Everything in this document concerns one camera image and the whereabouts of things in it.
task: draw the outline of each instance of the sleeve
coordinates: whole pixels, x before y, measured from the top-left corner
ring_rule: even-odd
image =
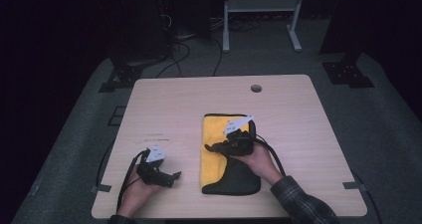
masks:
[[[289,213],[293,223],[340,223],[326,203],[307,195],[291,176],[276,182],[271,192]]]
[[[119,216],[119,215],[112,215],[107,224],[136,224],[133,219]]]

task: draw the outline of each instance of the hole in table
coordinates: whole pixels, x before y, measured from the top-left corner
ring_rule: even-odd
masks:
[[[260,85],[252,85],[251,91],[254,93],[259,93],[263,88]]]

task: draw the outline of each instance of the white metal rack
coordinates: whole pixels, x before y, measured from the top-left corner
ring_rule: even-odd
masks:
[[[302,1],[303,0],[224,0],[223,51],[230,51],[229,13],[293,11],[293,21],[292,24],[287,25],[287,29],[295,51],[300,52],[302,46],[296,35],[295,29]]]

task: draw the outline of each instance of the left hand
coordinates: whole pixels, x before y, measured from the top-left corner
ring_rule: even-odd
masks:
[[[131,184],[124,191],[123,200],[117,210],[117,215],[132,218],[136,211],[146,203],[149,197],[163,189],[159,185],[145,184],[136,173],[137,167],[138,165],[133,168],[130,174],[127,185]]]

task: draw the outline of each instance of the dark background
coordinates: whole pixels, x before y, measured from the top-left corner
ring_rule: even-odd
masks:
[[[119,1],[0,0],[0,223],[12,220],[109,48],[125,42],[140,48],[153,39],[130,40],[142,37],[142,31],[130,30],[130,21],[142,24],[142,16],[122,17],[127,15],[127,4]],[[209,2],[203,6],[209,8],[210,16],[222,15],[222,0],[201,1]],[[333,15],[321,52],[345,52],[357,42],[382,65],[392,84],[421,117],[422,7],[418,1],[304,0],[301,16],[314,19]],[[161,1],[164,6],[159,9],[174,12],[174,3],[177,0]],[[189,4],[177,6],[180,12]],[[183,23],[181,13],[174,19]]]

